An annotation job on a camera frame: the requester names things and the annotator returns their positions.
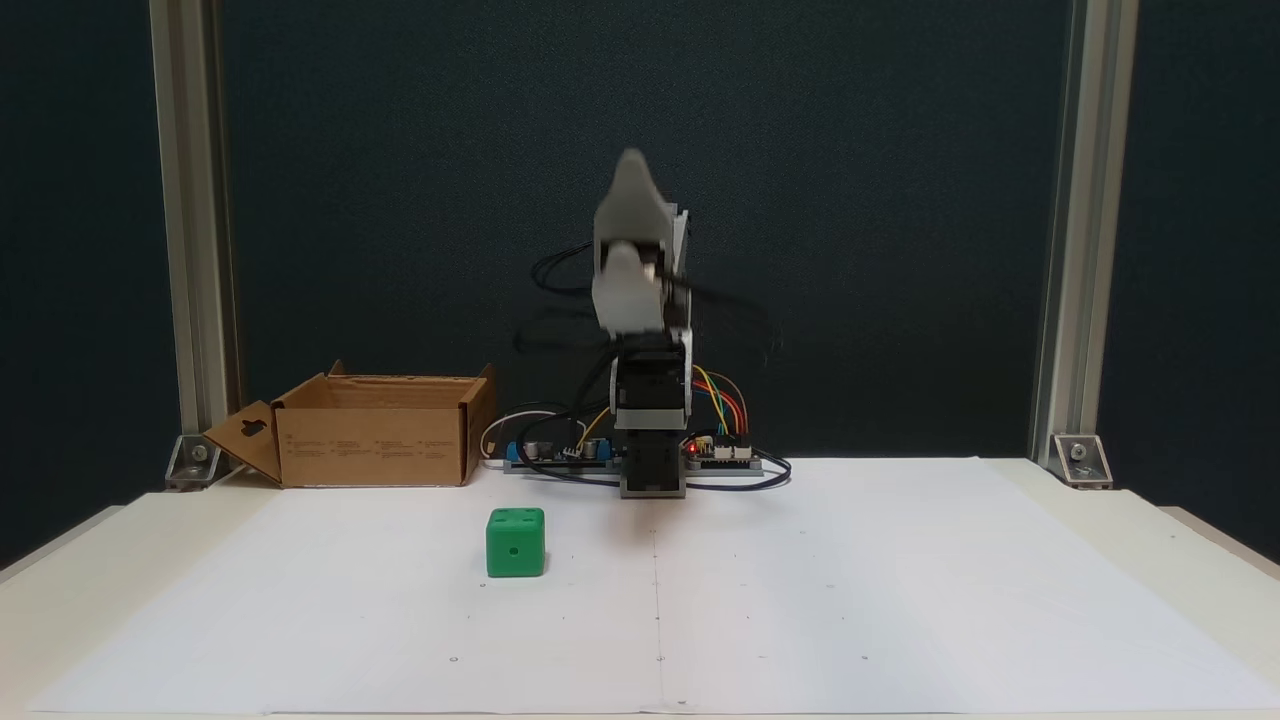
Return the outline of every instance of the green cube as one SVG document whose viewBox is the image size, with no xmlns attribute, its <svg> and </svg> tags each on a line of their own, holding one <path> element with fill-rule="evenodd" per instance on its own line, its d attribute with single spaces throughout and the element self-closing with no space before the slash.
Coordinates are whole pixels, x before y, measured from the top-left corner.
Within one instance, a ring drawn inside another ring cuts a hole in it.
<svg viewBox="0 0 1280 720">
<path fill-rule="evenodd" d="M 543 574 L 547 528 L 541 507 L 499 507 L 484 530 L 490 578 L 534 578 Z"/>
</svg>

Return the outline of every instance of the white table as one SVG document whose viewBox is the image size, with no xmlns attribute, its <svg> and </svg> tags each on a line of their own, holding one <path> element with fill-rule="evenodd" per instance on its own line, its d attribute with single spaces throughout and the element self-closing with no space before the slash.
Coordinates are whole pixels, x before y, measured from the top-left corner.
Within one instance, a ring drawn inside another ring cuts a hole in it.
<svg viewBox="0 0 1280 720">
<path fill-rule="evenodd" d="M 1280 684 L 1280 580 L 1267 574 L 1275 573 L 1274 566 L 1254 566 L 1229 551 L 1229 542 L 1219 544 L 1201 534 L 1212 536 L 1212 529 L 1196 532 L 1132 492 L 1071 491 L 1027 460 L 987 464 L 1260 675 Z M 24 711 L 27 701 L 178 580 L 275 492 L 250 478 L 232 478 L 205 492 L 143 496 L 0 584 L 0 719 L 47 719 Z M 1248 556 L 1238 546 L 1233 550 Z M 1253 719 L 1280 717 L 1280 711 L 1071 717 L 1121 716 Z"/>
</svg>

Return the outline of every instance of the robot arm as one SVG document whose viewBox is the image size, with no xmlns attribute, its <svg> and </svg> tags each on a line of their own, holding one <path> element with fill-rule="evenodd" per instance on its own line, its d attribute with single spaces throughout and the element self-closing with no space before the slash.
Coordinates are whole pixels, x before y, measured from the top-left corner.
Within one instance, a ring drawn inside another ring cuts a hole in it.
<svg viewBox="0 0 1280 720">
<path fill-rule="evenodd" d="M 623 497 L 684 497 L 681 439 L 692 405 L 690 292 L 684 272 L 689 213 L 666 202 L 639 150 L 618 160 L 595 213 L 596 319 L 622 350 L 609 406 L 626 433 Z"/>
</svg>

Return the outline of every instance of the red wire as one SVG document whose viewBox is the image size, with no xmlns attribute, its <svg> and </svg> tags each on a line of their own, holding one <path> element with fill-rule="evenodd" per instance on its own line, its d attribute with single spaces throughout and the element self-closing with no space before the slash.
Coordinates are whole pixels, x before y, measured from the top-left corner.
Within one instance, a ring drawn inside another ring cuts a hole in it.
<svg viewBox="0 0 1280 720">
<path fill-rule="evenodd" d="M 713 396 L 716 395 L 712 392 L 712 388 L 707 387 L 707 383 L 704 383 L 703 380 L 694 380 L 694 387 L 701 391 L 707 391 L 708 395 Z M 724 401 L 724 405 L 728 405 L 728 409 L 733 411 L 733 432 L 736 433 L 742 432 L 742 410 L 737 406 L 737 402 L 735 402 L 732 397 L 724 395 L 723 392 L 719 393 L 719 397 L 721 400 Z"/>
</svg>

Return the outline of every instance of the white cable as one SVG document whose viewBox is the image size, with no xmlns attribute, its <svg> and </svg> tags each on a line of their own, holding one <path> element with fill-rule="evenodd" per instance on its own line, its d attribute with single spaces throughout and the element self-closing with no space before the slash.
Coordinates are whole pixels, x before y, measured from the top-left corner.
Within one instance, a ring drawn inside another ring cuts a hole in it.
<svg viewBox="0 0 1280 720">
<path fill-rule="evenodd" d="M 489 427 L 485 428 L 483 433 L 480 433 L 480 457 L 484 457 L 485 460 L 489 459 L 489 454 L 485 452 L 485 448 L 484 448 L 484 438 L 489 437 L 489 430 L 497 428 L 498 425 L 500 425 L 502 423 L 506 423 L 507 420 L 512 420 L 515 418 L 524 418 L 526 415 L 543 415 L 543 416 L 547 416 L 547 415 L 559 415 L 559 413 L 556 413 L 556 411 L 552 411 L 552 410 L 525 410 L 522 413 L 512 413 L 511 415 L 503 415 L 502 418 L 498 418 L 493 423 L 489 423 Z M 582 420 L 579 420 L 577 424 L 582 427 L 582 432 L 585 433 L 586 432 L 586 423 L 584 423 Z"/>
</svg>

